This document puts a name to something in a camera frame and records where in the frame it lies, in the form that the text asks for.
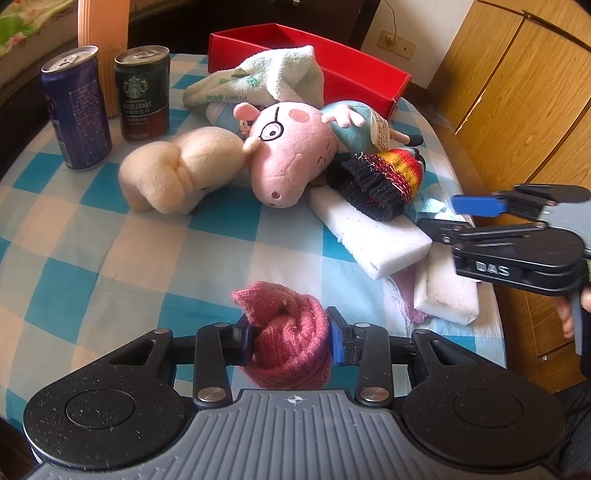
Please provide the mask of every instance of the cream stuffed toy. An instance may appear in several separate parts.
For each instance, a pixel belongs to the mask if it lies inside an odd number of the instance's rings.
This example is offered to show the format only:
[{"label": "cream stuffed toy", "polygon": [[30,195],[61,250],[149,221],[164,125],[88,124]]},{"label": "cream stuffed toy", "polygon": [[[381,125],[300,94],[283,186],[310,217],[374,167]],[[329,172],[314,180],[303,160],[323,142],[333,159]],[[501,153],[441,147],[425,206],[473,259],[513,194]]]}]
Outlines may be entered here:
[{"label": "cream stuffed toy", "polygon": [[198,128],[172,142],[134,150],[121,162],[119,184],[134,210],[186,215],[206,194],[230,182],[260,144],[259,138],[243,142],[223,128]]}]

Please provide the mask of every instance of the pig hand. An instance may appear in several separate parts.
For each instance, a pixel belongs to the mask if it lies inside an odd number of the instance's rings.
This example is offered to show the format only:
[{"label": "pig hand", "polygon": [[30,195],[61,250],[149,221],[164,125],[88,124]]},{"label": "pig hand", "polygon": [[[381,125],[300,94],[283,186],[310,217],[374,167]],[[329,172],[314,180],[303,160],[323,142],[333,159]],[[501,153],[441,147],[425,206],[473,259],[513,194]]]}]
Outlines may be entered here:
[{"label": "pig hand", "polygon": [[349,128],[351,123],[356,127],[362,127],[365,125],[364,118],[357,112],[351,110],[347,105],[339,105],[332,113],[324,113],[322,115],[322,121],[325,124],[337,122],[341,128]]}]

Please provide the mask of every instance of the green floral cloth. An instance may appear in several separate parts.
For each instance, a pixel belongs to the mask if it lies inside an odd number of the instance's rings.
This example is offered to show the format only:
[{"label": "green floral cloth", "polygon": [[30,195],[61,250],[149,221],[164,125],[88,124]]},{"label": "green floral cloth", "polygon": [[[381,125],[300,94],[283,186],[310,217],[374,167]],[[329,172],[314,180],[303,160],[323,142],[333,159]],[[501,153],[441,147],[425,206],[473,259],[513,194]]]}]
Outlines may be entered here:
[{"label": "green floral cloth", "polygon": [[13,0],[0,13],[0,58],[76,0]]}]

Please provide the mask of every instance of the pink knit hat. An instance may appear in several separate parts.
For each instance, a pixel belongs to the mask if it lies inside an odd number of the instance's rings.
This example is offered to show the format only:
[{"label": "pink knit hat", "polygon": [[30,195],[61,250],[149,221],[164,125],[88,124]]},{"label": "pink knit hat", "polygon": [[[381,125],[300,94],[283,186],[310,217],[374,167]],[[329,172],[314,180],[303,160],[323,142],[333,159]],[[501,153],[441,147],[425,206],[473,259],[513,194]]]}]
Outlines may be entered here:
[{"label": "pink knit hat", "polygon": [[311,295],[259,281],[232,293],[248,321],[261,330],[244,371],[261,388],[305,390],[325,387],[332,359],[329,323]]}]

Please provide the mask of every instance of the can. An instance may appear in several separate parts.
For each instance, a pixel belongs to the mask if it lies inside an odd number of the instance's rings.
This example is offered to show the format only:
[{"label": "can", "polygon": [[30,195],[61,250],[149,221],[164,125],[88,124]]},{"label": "can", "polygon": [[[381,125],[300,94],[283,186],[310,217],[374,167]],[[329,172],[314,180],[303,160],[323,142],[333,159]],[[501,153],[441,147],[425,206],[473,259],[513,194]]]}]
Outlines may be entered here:
[{"label": "can", "polygon": [[131,48],[115,57],[121,134],[145,142],[168,132],[170,57],[159,45]]},{"label": "can", "polygon": [[98,47],[68,50],[41,68],[41,82],[64,162],[72,170],[100,164],[112,148],[99,84]]}]

